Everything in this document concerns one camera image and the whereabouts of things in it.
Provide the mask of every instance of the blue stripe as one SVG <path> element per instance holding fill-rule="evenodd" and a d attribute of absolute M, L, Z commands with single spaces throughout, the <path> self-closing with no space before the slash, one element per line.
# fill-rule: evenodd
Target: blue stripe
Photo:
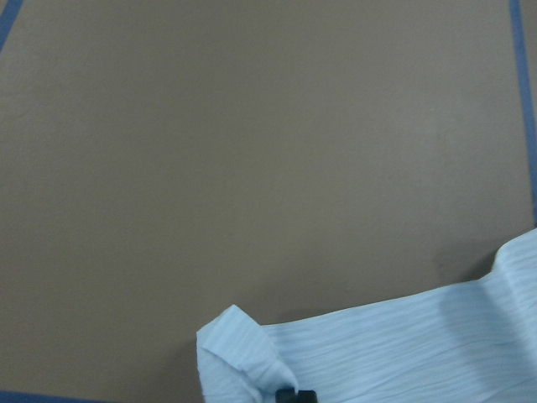
<path fill-rule="evenodd" d="M 31 395 L 27 393 L 7 392 L 0 390 L 0 403 L 100 403 L 94 400 L 67 399 L 65 397 L 52 397 Z"/>
<path fill-rule="evenodd" d="M 519 0 L 509 0 L 511 10 L 511 23 L 513 25 L 514 51 L 519 71 L 520 101 L 524 115 L 526 131 L 526 145 L 528 148 L 529 178 L 531 180 L 531 193 L 533 197 L 534 224 L 537 227 L 537 138 L 535 137 L 534 103 L 529 84 L 528 58 L 524 43 L 524 26 Z"/>
<path fill-rule="evenodd" d="M 2 15 L 0 15 L 0 52 L 3 45 L 6 43 L 9 31 L 13 27 L 13 23 L 23 5 L 23 0 L 8 0 L 8 3 L 4 6 Z"/>

